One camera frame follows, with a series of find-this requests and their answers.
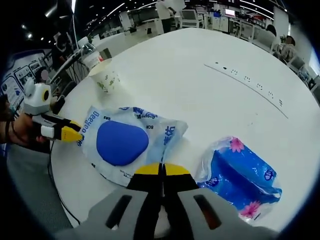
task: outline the robotic arm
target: robotic arm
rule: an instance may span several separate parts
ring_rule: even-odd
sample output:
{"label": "robotic arm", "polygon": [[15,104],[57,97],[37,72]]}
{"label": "robotic arm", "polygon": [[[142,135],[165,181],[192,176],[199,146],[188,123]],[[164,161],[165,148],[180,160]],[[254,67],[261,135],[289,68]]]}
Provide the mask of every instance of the robotic arm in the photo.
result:
{"label": "robotic arm", "polygon": [[57,240],[154,239],[161,205],[171,231],[168,239],[273,240],[277,233],[253,227],[238,217],[229,202],[208,188],[198,188],[181,166],[142,166],[126,189],[120,188],[89,211],[88,219],[56,234]]}
{"label": "robotic arm", "polygon": [[24,113],[32,116],[35,132],[50,139],[75,142],[82,139],[81,126],[75,121],[61,118],[50,110],[51,86],[35,83],[29,78],[24,86]]}

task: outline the office desk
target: office desk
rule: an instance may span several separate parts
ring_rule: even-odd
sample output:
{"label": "office desk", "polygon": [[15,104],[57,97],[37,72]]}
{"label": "office desk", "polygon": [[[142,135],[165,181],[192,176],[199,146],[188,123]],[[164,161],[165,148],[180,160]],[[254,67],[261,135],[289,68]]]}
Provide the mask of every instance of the office desk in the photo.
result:
{"label": "office desk", "polygon": [[[272,91],[282,100],[286,117],[257,92],[204,66],[215,62]],[[118,94],[96,96],[87,78],[67,96],[61,115],[83,123],[91,105],[138,106],[186,121],[189,128],[169,162],[184,166],[193,176],[210,143],[236,136],[277,171],[283,189],[272,212],[254,225],[280,231],[295,216],[318,176],[320,109],[288,67],[249,42],[198,28],[144,41],[117,55],[111,66],[122,82]],[[57,141],[52,167],[63,201],[80,221],[117,188],[95,171],[76,143]]]}
{"label": "office desk", "polygon": [[95,47],[99,52],[103,52],[105,49],[108,49],[111,56],[114,57],[128,49],[130,45],[127,43],[125,33],[121,32],[99,40],[95,44]]}
{"label": "office desk", "polygon": [[162,26],[162,22],[160,18],[153,18],[153,19],[148,19],[142,22],[145,24],[146,28],[146,34],[148,34],[148,29],[152,29],[152,24],[154,23],[155,25],[155,30],[157,35],[164,34],[164,27]]}

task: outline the ceiling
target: ceiling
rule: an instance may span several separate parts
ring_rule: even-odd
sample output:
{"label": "ceiling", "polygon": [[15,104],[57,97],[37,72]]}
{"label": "ceiling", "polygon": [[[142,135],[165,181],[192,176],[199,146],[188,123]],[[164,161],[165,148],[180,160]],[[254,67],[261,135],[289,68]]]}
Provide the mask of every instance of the ceiling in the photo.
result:
{"label": "ceiling", "polygon": [[[138,9],[156,1],[76,0],[74,12],[78,37],[82,37],[88,33],[83,31],[87,27],[90,27],[88,29],[90,31],[98,27],[100,25],[99,22],[103,25],[103,22],[109,21],[112,18],[118,18],[120,12]],[[215,4],[213,0],[189,0],[185,3],[187,6],[212,6]],[[269,17],[273,17],[273,14],[270,12],[273,12],[274,5],[280,6],[283,9],[285,8],[282,0],[240,0],[240,5]],[[17,44],[14,51],[21,52],[31,49],[52,48],[54,44],[53,36],[57,32],[64,31],[64,29],[68,29],[71,26],[71,6],[72,0],[28,0],[21,16],[21,28],[17,31]]]}
{"label": "ceiling", "polygon": [[[138,9],[142,6],[155,3],[156,1],[157,0],[76,0],[75,15],[81,28],[85,29],[90,23],[90,27],[95,28],[99,22],[102,23],[103,21],[108,21],[111,18],[117,17],[120,12]],[[189,0],[185,3],[186,5],[207,6],[212,5],[215,2],[212,0]],[[273,17],[273,14],[270,12],[273,12],[274,5],[285,8],[281,0],[241,0],[240,5],[244,6],[246,9],[258,11],[269,17]],[[107,17],[107,15],[117,7],[119,8]]]}

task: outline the pink flower print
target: pink flower print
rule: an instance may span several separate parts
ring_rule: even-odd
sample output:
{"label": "pink flower print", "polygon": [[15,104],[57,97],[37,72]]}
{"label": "pink flower print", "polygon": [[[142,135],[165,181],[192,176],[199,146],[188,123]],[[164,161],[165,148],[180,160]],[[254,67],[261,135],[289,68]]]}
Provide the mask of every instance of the pink flower print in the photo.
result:
{"label": "pink flower print", "polygon": [[258,211],[258,208],[260,207],[260,205],[261,204],[258,201],[250,202],[249,205],[244,207],[244,209],[240,212],[240,214],[244,217],[252,219],[255,213]]}
{"label": "pink flower print", "polygon": [[230,149],[232,149],[232,152],[234,153],[237,151],[238,153],[241,152],[241,150],[245,149],[244,144],[236,137],[233,137],[230,143]]}

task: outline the paper cup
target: paper cup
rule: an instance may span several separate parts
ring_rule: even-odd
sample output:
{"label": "paper cup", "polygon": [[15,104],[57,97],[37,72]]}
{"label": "paper cup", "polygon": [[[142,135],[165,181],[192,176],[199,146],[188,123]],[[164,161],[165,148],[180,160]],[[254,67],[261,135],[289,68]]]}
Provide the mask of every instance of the paper cup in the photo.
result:
{"label": "paper cup", "polygon": [[100,53],[98,51],[95,51],[91,53],[89,56],[87,56],[85,59],[83,59],[83,63],[89,68],[89,70],[92,70],[95,66],[97,66],[99,63],[101,63],[104,59],[100,56]]}
{"label": "paper cup", "polygon": [[112,94],[120,83],[118,74],[109,66],[111,61],[112,59],[107,59],[100,62],[88,75],[106,94]]}

